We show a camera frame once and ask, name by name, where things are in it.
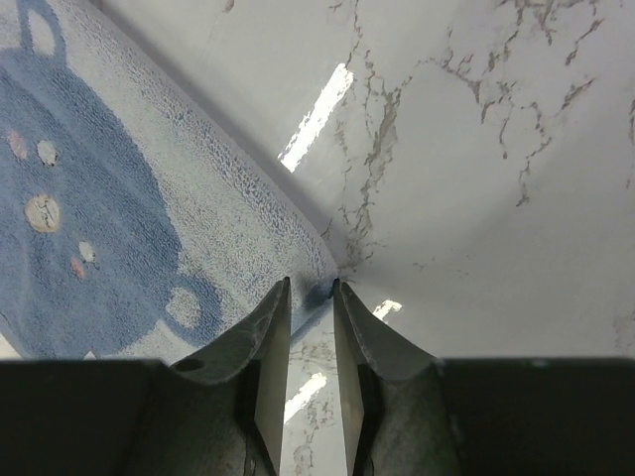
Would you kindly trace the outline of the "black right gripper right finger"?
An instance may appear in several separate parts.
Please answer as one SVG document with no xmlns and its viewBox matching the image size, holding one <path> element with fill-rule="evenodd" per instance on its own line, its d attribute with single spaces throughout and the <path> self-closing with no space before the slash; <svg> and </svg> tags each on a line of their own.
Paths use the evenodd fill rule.
<svg viewBox="0 0 635 476">
<path fill-rule="evenodd" d="M 351 475 L 630 475 L 626 358 L 437 358 L 332 290 Z"/>
</svg>

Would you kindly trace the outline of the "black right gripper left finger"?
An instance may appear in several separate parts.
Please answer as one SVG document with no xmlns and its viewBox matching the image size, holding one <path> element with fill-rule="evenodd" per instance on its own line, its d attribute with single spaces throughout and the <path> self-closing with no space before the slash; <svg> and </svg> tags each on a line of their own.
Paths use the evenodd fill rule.
<svg viewBox="0 0 635 476">
<path fill-rule="evenodd" d="M 5 475 L 275 475 L 280 470 L 291 283 L 217 339 L 152 359 L 6 360 Z"/>
</svg>

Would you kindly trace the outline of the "blue towel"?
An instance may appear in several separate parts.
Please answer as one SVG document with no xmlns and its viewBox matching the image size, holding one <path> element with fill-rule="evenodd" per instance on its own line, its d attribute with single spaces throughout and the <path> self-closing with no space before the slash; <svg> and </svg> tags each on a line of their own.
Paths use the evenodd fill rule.
<svg viewBox="0 0 635 476">
<path fill-rule="evenodd" d="M 1 335 L 22 357 L 174 362 L 336 266 L 255 162 L 92 5 L 1 5 Z"/>
</svg>

